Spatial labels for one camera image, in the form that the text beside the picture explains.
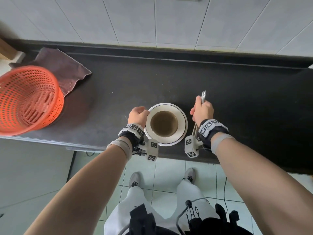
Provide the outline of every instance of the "person's left hand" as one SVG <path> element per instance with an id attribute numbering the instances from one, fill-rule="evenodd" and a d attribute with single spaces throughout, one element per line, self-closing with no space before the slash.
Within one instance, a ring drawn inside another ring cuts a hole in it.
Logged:
<path id="1" fill-rule="evenodd" d="M 144 128 L 148 114 L 150 114 L 150 111 L 146 110 L 144 106 L 135 107 L 129 113 L 128 123 L 140 124 Z"/>

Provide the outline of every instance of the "white pants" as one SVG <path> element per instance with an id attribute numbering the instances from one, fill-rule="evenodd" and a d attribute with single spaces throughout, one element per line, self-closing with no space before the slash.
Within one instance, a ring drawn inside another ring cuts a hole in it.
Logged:
<path id="1" fill-rule="evenodd" d="M 138 186 L 131 187 L 129 188 L 127 197 L 115 207 L 105 222 L 104 234 L 117 235 L 126 225 L 129 224 L 129 220 L 131 218 L 130 211 L 143 203 L 145 204 L 147 213 L 152 213 L 154 215 L 157 226 L 168 228 L 179 234 L 179 231 L 175 225 L 177 216 L 186 208 L 186 200 L 192 201 L 199 198 L 204 198 L 201 190 L 197 186 L 191 184 L 189 180 L 182 180 L 182 182 L 177 187 L 176 210 L 170 218 L 164 219 L 151 207 L 150 203 L 144 197 L 143 190 L 141 188 Z M 202 220 L 209 217 L 219 218 L 218 214 L 215 212 L 215 209 L 206 200 L 195 201 L 193 202 L 192 206 L 196 217 L 198 217 L 195 211 L 195 207 L 197 207 L 199 216 Z M 188 220 L 185 213 L 182 217 L 180 217 L 178 223 L 183 231 L 189 230 Z"/>

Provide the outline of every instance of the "brown liquid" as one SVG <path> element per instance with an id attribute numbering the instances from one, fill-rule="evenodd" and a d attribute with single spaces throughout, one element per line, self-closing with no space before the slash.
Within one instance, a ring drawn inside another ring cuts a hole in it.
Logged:
<path id="1" fill-rule="evenodd" d="M 161 137 L 170 137 L 178 129 L 178 120 L 170 111 L 160 111 L 151 118 L 151 129 Z"/>

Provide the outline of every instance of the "hand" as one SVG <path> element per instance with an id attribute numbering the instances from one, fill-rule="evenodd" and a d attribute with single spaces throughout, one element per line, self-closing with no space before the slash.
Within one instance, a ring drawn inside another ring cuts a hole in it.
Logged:
<path id="1" fill-rule="evenodd" d="M 205 119 L 213 119 L 214 109 L 210 102 L 204 101 L 201 104 L 201 96 L 196 97 L 195 106 L 191 109 L 190 114 L 193 115 L 193 121 L 199 127 L 201 122 Z"/>
<path id="2" fill-rule="evenodd" d="M 150 114 L 144 106 L 135 107 L 131 110 L 128 117 L 128 123 L 140 124 L 143 128 L 146 126 L 147 116 Z"/>

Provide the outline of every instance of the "leg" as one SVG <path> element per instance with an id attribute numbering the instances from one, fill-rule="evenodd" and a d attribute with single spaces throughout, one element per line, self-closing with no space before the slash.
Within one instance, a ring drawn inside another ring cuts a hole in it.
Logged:
<path id="1" fill-rule="evenodd" d="M 129 224 L 131 218 L 130 212 L 141 204 L 145 204 L 147 213 L 152 213 L 157 223 L 165 221 L 165 219 L 151 207 L 151 203 L 146 200 L 143 190 L 139 187 L 139 181 L 139 174 L 134 173 L 131 176 L 130 188 L 126 198 L 115 207 L 104 224 L 105 235 L 118 234 Z"/>
<path id="2" fill-rule="evenodd" d="M 195 180 L 195 173 L 193 169 L 188 169 L 185 174 L 185 180 L 182 180 L 177 187 L 177 208 L 171 217 L 176 220 L 177 216 L 186 208 L 186 200 L 195 200 L 199 198 L 204 198 L 201 190 L 192 184 Z M 198 200 L 193 202 L 192 207 L 194 209 L 194 214 L 196 217 L 197 213 L 195 207 L 197 207 L 199 211 L 199 216 L 202 220 L 208 217 L 219 218 L 218 214 L 215 212 L 213 208 L 215 205 L 210 205 L 206 200 Z M 188 209 L 189 220 L 191 219 L 191 214 Z M 188 227 L 188 220 L 186 214 L 179 219 L 179 224 L 183 224 Z"/>

